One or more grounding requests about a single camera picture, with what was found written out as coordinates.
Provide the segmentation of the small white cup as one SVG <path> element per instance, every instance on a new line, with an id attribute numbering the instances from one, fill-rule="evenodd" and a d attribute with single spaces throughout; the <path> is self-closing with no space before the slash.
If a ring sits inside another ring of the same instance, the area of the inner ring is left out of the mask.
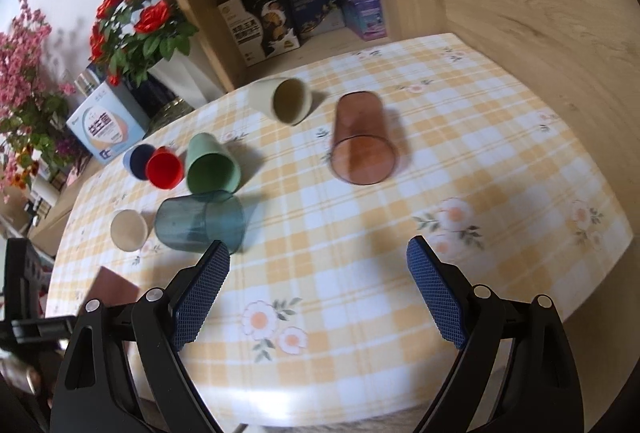
<path id="1" fill-rule="evenodd" d="M 149 226 L 139 212 L 122 210 L 112 218 L 110 236 L 115 247 L 120 251 L 138 251 L 149 236 Z"/>

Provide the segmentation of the red plastic cup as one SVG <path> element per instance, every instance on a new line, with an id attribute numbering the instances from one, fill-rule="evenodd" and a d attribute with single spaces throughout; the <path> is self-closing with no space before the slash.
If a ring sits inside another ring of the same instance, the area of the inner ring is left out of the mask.
<path id="1" fill-rule="evenodd" d="M 145 164 L 145 175 L 156 188 L 169 190 L 177 187 L 183 179 L 183 164 L 169 148 L 157 148 Z"/>

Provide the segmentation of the blue plastic cup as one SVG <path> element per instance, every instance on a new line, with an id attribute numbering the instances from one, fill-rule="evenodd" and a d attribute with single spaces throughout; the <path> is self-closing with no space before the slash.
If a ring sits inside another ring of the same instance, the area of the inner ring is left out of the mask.
<path id="1" fill-rule="evenodd" d="M 148 175 L 145 173 L 146 164 L 153 156 L 156 148 L 149 144 L 140 144 L 129 149 L 122 157 L 122 165 L 135 179 L 145 182 Z"/>

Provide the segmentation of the brown transparent cup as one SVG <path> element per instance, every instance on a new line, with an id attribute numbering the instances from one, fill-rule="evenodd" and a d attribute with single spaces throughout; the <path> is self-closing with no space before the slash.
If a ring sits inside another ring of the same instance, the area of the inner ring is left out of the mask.
<path id="1" fill-rule="evenodd" d="M 362 90 L 337 101 L 329 162 L 332 172 L 352 185 L 374 185 L 392 175 L 397 150 L 378 95 Z"/>

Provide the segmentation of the beige plastic cup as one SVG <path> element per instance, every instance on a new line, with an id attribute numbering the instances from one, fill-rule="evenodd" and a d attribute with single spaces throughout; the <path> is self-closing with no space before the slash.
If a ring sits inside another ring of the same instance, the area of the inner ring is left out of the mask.
<path id="1" fill-rule="evenodd" d="M 262 78 L 246 88 L 251 108 L 285 125 L 299 124 L 311 109 L 311 90 L 299 78 Z"/>

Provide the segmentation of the black chair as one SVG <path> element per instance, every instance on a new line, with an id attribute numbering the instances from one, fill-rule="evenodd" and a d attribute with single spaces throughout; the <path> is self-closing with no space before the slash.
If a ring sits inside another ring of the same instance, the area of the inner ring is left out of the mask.
<path id="1" fill-rule="evenodd" d="M 4 253 L 1 318 L 1 430 L 47 432 L 63 354 L 60 340 L 46 341 L 37 321 L 47 271 L 32 242 L 10 238 Z"/>

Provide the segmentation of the low wooden sideboard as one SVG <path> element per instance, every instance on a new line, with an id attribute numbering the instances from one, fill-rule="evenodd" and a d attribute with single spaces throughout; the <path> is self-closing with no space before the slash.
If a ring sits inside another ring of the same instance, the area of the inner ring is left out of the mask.
<path id="1" fill-rule="evenodd" d="M 51 208 L 43 221 L 32 228 L 27 235 L 35 247 L 48 254 L 49 257 L 55 257 L 70 218 L 70 212 L 73 210 L 81 188 L 102 168 L 103 165 L 100 162 L 91 158 L 78 179 L 72 185 L 64 187 L 56 205 Z"/>

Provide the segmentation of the pink blossom branch arrangement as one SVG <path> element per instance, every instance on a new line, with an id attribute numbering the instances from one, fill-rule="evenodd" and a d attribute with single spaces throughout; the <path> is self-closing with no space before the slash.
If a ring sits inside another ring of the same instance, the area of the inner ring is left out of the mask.
<path id="1" fill-rule="evenodd" d="M 87 156 L 66 126 L 70 83 L 48 77 L 44 46 L 52 28 L 44 13 L 17 0 L 20 11 L 1 34 L 1 198 L 25 192 L 40 166 L 53 170 L 74 166 Z"/>

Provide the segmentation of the white blue probiotic box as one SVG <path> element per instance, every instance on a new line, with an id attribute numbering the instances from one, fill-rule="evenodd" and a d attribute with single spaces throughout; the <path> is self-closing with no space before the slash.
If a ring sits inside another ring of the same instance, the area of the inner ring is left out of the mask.
<path id="1" fill-rule="evenodd" d="M 66 126 L 101 164 L 136 145 L 150 119 L 123 85 L 102 82 L 68 117 Z"/>

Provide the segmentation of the green patterned tray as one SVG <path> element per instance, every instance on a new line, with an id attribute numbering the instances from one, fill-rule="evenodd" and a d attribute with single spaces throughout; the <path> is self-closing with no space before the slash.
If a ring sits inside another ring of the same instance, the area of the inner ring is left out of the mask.
<path id="1" fill-rule="evenodd" d="M 145 133 L 145 136 L 149 137 L 153 135 L 158 130 L 161 130 L 168 124 L 183 118 L 193 111 L 194 109 L 190 106 L 190 104 L 185 102 L 182 98 L 175 98 L 171 102 L 168 102 L 168 104 L 165 104 L 165 106 L 160 109 L 160 111 L 157 112 L 156 115 L 153 116 L 153 118 L 150 120 L 150 125 Z"/>

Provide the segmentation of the yellow plaid floral tablecloth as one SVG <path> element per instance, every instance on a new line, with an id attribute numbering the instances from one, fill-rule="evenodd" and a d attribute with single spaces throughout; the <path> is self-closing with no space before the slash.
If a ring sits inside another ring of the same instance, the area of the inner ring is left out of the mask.
<path id="1" fill-rule="evenodd" d="M 500 297 L 539 293 L 568 316 L 630 245 L 613 189 L 575 133 L 523 83 L 451 34 L 293 70 L 320 96 L 296 126 L 245 89 L 155 133 L 178 152 L 209 133 L 239 162 L 246 231 L 198 339 L 182 351 L 224 427 L 300 427 L 427 404 L 456 350 L 406 264 L 423 236 Z M 330 167 L 335 107 L 381 98 L 395 170 L 374 185 Z"/>

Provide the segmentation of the silver metal can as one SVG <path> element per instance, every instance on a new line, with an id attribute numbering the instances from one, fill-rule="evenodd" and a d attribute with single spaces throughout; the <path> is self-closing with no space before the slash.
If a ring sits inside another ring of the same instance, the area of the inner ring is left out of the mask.
<path id="1" fill-rule="evenodd" d="M 79 94 L 89 97 L 100 86 L 100 81 L 90 69 L 86 69 L 77 75 L 74 84 Z"/>

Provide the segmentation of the white faceted vase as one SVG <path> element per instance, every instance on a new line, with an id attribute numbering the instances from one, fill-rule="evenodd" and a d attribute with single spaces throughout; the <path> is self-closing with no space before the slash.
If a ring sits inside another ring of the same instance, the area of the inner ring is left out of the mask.
<path id="1" fill-rule="evenodd" d="M 187 56 L 176 50 L 171 60 L 162 58 L 149 72 L 193 109 L 200 109 L 226 93 L 198 44 Z"/>

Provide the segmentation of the red rose bouquet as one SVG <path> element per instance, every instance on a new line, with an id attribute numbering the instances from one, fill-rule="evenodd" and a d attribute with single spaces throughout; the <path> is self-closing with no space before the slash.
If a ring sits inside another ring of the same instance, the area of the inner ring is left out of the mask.
<path id="1" fill-rule="evenodd" d="M 191 52 L 198 28 L 177 0 L 103 0 L 90 35 L 90 62 L 111 86 L 140 85 L 151 68 Z"/>

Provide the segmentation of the dark blue snack box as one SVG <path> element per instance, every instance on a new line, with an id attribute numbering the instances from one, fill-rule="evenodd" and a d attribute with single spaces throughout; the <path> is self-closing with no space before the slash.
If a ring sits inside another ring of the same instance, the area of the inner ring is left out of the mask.
<path id="1" fill-rule="evenodd" d="M 343 29 L 343 11 L 338 0 L 287 0 L 298 36 L 302 41 Z"/>

